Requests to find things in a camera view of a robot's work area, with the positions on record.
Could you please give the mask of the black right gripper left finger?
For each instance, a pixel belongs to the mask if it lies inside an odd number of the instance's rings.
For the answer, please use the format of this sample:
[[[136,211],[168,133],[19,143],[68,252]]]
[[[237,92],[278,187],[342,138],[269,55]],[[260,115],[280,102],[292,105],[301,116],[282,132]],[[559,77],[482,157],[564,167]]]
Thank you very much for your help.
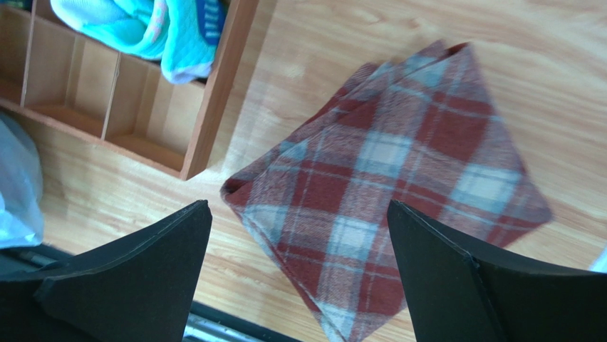
[[[3,275],[1,339],[180,341],[211,227],[198,200],[101,247]]]

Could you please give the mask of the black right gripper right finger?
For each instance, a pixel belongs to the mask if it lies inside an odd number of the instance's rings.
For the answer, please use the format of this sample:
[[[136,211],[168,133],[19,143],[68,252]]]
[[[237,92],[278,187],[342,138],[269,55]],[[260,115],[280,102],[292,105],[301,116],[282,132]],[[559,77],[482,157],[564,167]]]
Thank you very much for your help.
[[[393,200],[387,211],[418,341],[604,341],[606,275],[496,247]]]

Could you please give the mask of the light blue plastic bag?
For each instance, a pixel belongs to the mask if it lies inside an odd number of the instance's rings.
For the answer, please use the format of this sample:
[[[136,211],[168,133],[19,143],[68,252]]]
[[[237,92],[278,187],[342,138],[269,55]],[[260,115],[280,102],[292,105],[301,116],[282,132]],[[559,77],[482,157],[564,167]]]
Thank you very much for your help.
[[[43,240],[43,175],[29,134],[1,114],[1,248],[35,247]]]

